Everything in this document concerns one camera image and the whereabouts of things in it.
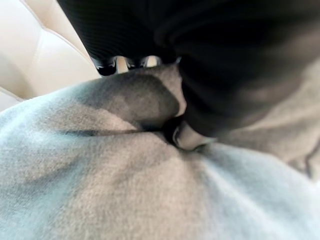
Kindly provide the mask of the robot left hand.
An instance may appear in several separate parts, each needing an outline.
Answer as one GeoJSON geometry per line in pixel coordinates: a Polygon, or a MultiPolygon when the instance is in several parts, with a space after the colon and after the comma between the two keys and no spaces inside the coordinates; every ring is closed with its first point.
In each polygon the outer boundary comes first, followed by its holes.
{"type": "Polygon", "coordinates": [[[317,0],[61,0],[97,71],[176,63],[186,101],[166,126],[193,150],[261,120],[320,56],[317,0]]]}

